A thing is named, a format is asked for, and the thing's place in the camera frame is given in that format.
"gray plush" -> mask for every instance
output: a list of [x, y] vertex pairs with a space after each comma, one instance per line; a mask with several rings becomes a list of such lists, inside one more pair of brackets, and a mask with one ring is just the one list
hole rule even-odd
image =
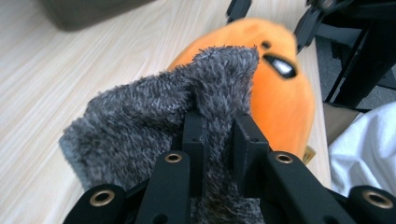
[[256, 49], [211, 48], [172, 72], [144, 77], [92, 99], [60, 140], [84, 189], [130, 189], [150, 177], [187, 111], [203, 115], [205, 197], [191, 203], [191, 223], [263, 223], [259, 201], [238, 196], [230, 165], [236, 111], [249, 112]]

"plush toy eye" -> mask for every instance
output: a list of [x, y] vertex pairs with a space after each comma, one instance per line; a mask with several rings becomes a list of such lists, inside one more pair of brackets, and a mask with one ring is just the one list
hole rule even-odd
[[284, 59], [268, 54], [262, 56], [262, 58], [271, 64], [271, 66], [284, 78], [291, 78], [297, 75], [294, 66]]

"white cloth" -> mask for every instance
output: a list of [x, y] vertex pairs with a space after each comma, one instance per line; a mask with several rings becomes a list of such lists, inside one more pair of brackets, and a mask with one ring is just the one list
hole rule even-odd
[[396, 102], [355, 119], [329, 146], [332, 189], [370, 185], [396, 195]]

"light wood surface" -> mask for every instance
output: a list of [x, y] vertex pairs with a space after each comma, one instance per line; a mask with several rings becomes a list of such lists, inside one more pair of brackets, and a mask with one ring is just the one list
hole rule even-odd
[[[38, 1], [0, 0], [0, 223], [61, 223], [83, 190], [58, 140], [99, 91], [158, 74], [226, 22], [229, 0], [157, 0], [67, 33]], [[294, 30], [305, 0], [256, 0], [248, 13]], [[330, 186], [315, 45], [299, 55], [317, 96], [309, 169]]]

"orange plush toy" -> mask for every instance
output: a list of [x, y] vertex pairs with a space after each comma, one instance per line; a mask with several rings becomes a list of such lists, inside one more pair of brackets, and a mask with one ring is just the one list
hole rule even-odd
[[242, 19], [194, 41], [168, 70], [190, 63], [200, 49], [257, 47], [261, 61], [253, 77], [250, 109], [272, 150], [304, 155], [315, 114], [315, 98], [296, 57], [294, 35], [260, 19]]

